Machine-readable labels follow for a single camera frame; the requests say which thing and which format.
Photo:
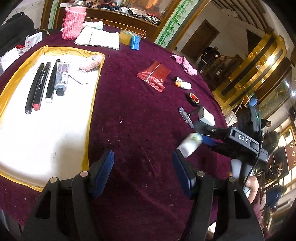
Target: open notebook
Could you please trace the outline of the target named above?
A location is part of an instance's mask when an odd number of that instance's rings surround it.
[[[103,46],[119,50],[119,34],[118,32],[112,34],[103,30],[85,27],[75,40],[75,44]]]

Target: wooden counter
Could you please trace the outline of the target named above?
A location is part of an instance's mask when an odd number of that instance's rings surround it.
[[[56,29],[61,29],[64,22],[66,10],[59,8],[58,19],[55,23]],[[158,35],[158,26],[147,21],[105,9],[88,8],[86,10],[86,22],[103,21],[105,25],[111,25],[121,29],[127,29],[138,33],[139,35],[146,34],[147,40],[154,42]]]

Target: blue battery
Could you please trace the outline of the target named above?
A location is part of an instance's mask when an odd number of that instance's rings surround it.
[[[131,37],[131,49],[139,50],[140,46],[140,37],[139,36],[132,36]]]

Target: pink bottle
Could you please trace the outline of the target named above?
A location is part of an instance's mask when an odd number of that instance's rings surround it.
[[[86,16],[86,1],[76,0],[70,8],[66,8],[63,39],[73,40],[81,32],[82,24]]]

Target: red plastic packet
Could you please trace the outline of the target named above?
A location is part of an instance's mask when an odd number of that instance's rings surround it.
[[[137,77],[150,84],[154,89],[162,92],[165,88],[163,82],[171,71],[160,62],[153,60],[150,67],[137,74]]]

